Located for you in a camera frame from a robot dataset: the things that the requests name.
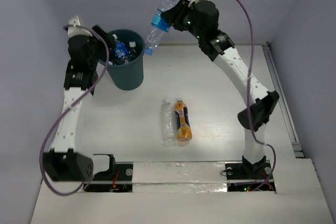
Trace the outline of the clear bottle dark blue label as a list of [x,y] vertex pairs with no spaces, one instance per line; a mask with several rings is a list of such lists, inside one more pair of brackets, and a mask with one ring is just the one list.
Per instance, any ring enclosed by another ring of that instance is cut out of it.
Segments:
[[126,45],[120,41],[116,34],[112,35],[114,37],[116,48],[114,50],[115,64],[116,65],[126,65],[130,63],[130,55]]

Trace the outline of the clear bottle light blue label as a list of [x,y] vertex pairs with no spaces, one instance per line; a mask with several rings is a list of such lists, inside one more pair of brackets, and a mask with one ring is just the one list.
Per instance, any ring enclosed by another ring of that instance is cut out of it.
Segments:
[[167,22],[161,17],[161,14],[174,7],[176,3],[177,0],[162,0],[156,9],[151,21],[150,32],[145,40],[145,54],[151,56],[154,52],[154,49],[159,45],[163,35],[169,32],[170,25],[168,25]]

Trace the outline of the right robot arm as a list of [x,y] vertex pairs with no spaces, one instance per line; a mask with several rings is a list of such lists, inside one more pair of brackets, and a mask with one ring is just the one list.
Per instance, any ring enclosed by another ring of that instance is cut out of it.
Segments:
[[279,94],[270,92],[248,72],[233,41],[218,28],[219,11],[213,2],[180,0],[161,18],[174,29],[192,34],[201,51],[227,75],[243,98],[246,107],[238,114],[245,131],[241,171],[248,178],[255,177],[266,162],[265,129]]

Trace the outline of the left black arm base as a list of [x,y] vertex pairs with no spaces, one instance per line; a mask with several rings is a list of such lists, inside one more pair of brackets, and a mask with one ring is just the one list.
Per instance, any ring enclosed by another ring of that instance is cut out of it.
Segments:
[[93,181],[83,186],[88,193],[131,193],[133,163],[116,163],[114,170],[95,174]]

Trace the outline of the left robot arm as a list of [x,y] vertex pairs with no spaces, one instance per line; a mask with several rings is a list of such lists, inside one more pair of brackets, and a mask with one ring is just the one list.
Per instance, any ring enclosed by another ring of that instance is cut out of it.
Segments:
[[68,53],[64,80],[64,106],[52,130],[56,132],[48,151],[42,150],[41,171],[54,182],[86,182],[93,174],[93,161],[76,150],[81,131],[81,111],[88,105],[102,76],[97,74],[100,57],[109,60],[116,44],[99,25],[87,30],[68,24]]

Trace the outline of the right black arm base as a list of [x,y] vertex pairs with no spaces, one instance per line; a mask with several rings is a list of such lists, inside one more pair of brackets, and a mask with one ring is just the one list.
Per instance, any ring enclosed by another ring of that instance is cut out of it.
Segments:
[[276,191],[273,175],[268,178],[271,165],[266,163],[258,171],[248,174],[242,163],[227,163],[221,171],[226,178],[228,192]]

